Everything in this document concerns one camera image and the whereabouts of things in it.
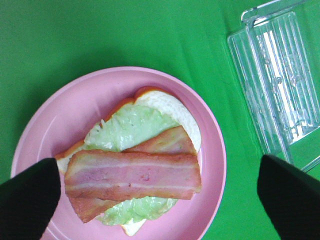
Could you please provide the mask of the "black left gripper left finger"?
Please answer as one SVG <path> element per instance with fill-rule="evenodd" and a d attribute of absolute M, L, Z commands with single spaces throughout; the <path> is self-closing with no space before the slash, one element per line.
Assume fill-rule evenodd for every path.
<path fill-rule="evenodd" d="M 0 185 L 0 238 L 39 240 L 61 197 L 54 158 L 45 158 Z"/>

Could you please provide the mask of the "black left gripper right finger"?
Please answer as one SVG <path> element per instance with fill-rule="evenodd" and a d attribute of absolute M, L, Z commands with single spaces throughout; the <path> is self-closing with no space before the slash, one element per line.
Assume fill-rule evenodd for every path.
<path fill-rule="evenodd" d="M 282 240 L 320 238 L 320 182 L 284 160 L 265 154 L 257 195 Z"/>

